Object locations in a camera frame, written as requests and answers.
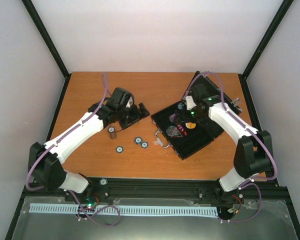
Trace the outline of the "white dealer button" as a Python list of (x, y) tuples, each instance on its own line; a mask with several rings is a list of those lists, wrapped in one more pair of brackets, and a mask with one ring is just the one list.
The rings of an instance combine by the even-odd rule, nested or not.
[(186, 122), (185, 123), (185, 126), (188, 128), (188, 129), (194, 129), (196, 127), (196, 123), (194, 122)]

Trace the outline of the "brown chip stack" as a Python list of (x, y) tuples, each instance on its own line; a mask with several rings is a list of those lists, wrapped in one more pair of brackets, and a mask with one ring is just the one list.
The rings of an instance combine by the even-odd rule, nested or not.
[(114, 140), (114, 139), (117, 138), (117, 132), (116, 132), (116, 129), (114, 127), (109, 127), (107, 132), (108, 132), (109, 138), (111, 140)]

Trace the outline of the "black poker set case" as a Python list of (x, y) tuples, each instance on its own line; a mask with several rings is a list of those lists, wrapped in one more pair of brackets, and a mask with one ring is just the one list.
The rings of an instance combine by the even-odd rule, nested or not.
[[(188, 96), (192, 94), (193, 100), (214, 100), (214, 97), (220, 96), (220, 89), (209, 77), (201, 75), (190, 87)], [(227, 103), (235, 114), (242, 113), (238, 106), (240, 99), (232, 100), (225, 93), (223, 97), (224, 103)], [(224, 132), (222, 127), (208, 117), (208, 112), (200, 112), (196, 106), (187, 109), (184, 97), (152, 114), (151, 119), (158, 132), (167, 140), (168, 147), (172, 147), (181, 160), (206, 147)]]

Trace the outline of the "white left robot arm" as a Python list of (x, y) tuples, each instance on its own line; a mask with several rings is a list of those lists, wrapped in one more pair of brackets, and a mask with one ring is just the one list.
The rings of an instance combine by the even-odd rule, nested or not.
[(118, 122), (121, 129), (148, 117), (143, 103), (135, 104), (131, 92), (117, 87), (110, 97), (103, 96), (70, 128), (44, 144), (35, 142), (29, 149), (29, 170), (25, 187), (30, 191), (57, 189), (72, 191), (82, 201), (93, 198), (94, 188), (79, 173), (66, 171), (63, 164), (86, 140)]

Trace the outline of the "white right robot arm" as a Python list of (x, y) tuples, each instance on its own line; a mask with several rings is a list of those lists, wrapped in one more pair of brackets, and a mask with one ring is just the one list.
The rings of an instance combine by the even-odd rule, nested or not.
[(192, 82), (182, 99), (193, 119), (209, 118), (236, 144), (233, 168), (219, 179), (224, 192), (238, 189), (243, 183), (271, 169), (273, 156), (269, 133), (258, 131), (242, 120), (225, 102), (222, 91), (209, 94), (205, 84)]

